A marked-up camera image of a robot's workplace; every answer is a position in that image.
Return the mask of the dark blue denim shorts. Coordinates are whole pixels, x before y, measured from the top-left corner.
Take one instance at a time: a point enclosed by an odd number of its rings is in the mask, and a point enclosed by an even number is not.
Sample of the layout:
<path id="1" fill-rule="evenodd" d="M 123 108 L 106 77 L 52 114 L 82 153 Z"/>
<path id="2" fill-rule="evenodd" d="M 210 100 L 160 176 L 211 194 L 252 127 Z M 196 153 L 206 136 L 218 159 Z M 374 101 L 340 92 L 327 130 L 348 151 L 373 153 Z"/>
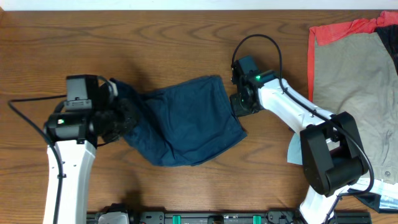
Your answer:
<path id="1" fill-rule="evenodd" d="M 124 140 L 154 166 L 197 166 L 237 145 L 247 134 L 235 116 L 219 76 L 139 93 L 119 80 L 139 120 Z"/>

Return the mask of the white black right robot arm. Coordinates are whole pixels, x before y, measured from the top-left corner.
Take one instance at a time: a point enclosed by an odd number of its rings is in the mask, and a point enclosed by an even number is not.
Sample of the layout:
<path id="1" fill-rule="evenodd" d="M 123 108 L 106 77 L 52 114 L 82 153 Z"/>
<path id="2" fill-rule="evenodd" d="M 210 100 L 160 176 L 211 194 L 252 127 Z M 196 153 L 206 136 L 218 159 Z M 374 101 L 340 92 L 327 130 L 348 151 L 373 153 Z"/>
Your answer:
<path id="1" fill-rule="evenodd" d="M 347 112 L 333 114 L 319 108 L 272 70 L 235 68 L 231 81 L 238 91 L 230 97 L 237 116 L 268 110 L 300 137 L 303 172 L 310 187 L 296 220 L 335 222 L 338 201 L 361 176 L 372 173 L 355 119 Z"/>

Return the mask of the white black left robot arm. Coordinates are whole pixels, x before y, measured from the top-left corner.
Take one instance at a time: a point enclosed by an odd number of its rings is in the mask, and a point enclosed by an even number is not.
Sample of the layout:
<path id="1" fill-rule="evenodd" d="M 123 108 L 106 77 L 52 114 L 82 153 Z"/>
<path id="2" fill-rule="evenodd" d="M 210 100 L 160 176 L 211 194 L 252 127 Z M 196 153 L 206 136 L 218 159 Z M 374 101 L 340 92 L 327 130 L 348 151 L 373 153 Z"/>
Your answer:
<path id="1" fill-rule="evenodd" d="M 85 223 L 90 173 L 98 138 L 119 140 L 138 122 L 127 99 L 95 108 L 91 100 L 64 101 L 46 123 L 49 184 L 44 223 Z"/>

